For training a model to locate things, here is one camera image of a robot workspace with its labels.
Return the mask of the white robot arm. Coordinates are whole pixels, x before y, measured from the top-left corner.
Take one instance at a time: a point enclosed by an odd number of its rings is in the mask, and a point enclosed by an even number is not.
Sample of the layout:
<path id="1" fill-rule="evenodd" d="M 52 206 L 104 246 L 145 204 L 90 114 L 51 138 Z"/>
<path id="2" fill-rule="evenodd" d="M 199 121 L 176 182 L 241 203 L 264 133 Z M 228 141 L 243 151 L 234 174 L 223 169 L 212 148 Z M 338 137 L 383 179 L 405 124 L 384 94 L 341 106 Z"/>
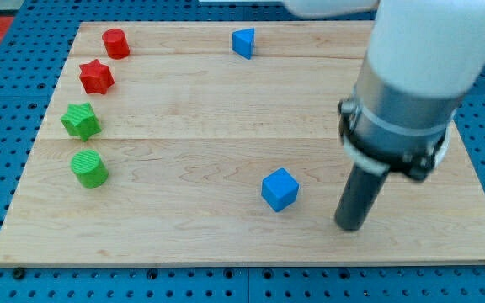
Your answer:
<path id="1" fill-rule="evenodd" d="M 288 1 L 320 19 L 374 10 L 350 96 L 339 104 L 352 176 L 422 181 L 440 164 L 449 126 L 485 65 L 485 0 Z"/>

